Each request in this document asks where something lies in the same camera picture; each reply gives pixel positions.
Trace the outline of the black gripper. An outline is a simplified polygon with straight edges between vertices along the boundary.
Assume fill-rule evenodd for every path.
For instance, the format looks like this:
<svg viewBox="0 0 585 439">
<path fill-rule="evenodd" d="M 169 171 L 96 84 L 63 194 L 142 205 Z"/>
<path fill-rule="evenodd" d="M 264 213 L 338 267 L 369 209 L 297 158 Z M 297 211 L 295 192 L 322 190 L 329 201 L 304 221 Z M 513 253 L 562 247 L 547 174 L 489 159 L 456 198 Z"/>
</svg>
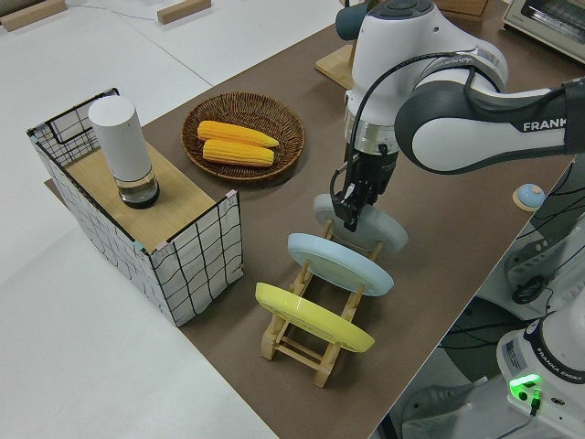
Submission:
<svg viewBox="0 0 585 439">
<path fill-rule="evenodd" d="M 346 173 L 345 189 L 335 194 L 335 214 L 344 227 L 355 231 L 363 202 L 374 206 L 383 194 L 395 169 L 398 152 L 386 155 L 355 154 Z"/>
</svg>

